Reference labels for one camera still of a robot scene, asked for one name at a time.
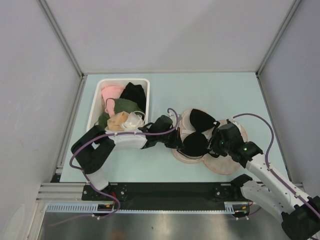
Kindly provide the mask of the black bra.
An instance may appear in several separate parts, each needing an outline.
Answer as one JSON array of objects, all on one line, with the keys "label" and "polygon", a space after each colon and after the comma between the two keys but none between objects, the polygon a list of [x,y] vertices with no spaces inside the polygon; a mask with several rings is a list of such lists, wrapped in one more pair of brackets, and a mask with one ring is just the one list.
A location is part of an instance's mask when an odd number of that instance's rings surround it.
[{"label": "black bra", "polygon": [[214,117],[200,109],[188,109],[181,115],[179,123],[183,148],[176,149],[183,161],[201,161],[204,157],[220,155],[211,149],[213,135],[221,125]]}]

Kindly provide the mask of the floral mesh laundry bag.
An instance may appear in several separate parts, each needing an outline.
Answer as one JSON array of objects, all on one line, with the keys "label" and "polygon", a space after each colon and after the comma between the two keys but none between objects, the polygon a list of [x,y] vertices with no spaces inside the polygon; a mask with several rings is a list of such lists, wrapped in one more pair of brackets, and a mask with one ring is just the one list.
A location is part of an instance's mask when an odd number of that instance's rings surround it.
[{"label": "floral mesh laundry bag", "polygon": [[239,163],[233,161],[229,155],[225,157],[219,156],[217,158],[214,158],[212,156],[205,156],[200,161],[185,161],[178,157],[178,154],[175,152],[175,150],[176,149],[173,149],[172,153],[177,160],[186,164],[197,164],[203,162],[208,169],[219,175],[231,175],[235,173],[241,166]]}]

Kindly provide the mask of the white plastic bin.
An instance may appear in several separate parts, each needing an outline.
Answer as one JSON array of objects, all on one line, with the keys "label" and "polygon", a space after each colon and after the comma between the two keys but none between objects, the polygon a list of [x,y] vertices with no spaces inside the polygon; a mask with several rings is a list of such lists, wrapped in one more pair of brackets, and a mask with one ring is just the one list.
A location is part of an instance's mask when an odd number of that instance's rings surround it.
[{"label": "white plastic bin", "polygon": [[150,105],[150,82],[145,78],[105,78],[100,80],[94,92],[86,131],[92,128],[98,122],[99,116],[104,112],[102,105],[102,90],[108,86],[122,86],[126,87],[128,83],[134,85],[141,85],[146,96],[146,109],[144,122],[149,122],[149,105]]}]

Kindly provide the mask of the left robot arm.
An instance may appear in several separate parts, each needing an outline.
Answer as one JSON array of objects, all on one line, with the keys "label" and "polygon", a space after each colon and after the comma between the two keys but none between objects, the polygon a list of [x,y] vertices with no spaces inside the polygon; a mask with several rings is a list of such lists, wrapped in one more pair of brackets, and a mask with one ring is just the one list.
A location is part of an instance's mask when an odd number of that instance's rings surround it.
[{"label": "left robot arm", "polygon": [[107,132],[95,125],[73,144],[71,152],[85,178],[94,186],[93,194],[98,199],[105,200],[110,196],[111,188],[102,167],[112,151],[147,149],[157,143],[163,143],[169,149],[180,150],[184,147],[180,129],[166,115],[128,132]]}]

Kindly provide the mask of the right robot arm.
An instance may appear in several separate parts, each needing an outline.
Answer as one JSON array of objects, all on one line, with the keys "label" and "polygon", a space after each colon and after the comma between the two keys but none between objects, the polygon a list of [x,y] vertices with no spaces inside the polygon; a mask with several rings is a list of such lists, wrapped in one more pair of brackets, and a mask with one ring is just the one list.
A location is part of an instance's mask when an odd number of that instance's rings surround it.
[{"label": "right robot arm", "polygon": [[229,122],[214,127],[210,149],[221,156],[230,156],[250,173],[232,180],[231,196],[252,200],[277,219],[291,240],[312,239],[320,231],[320,198],[311,197],[273,167],[267,155],[252,141],[244,141],[237,124]]}]

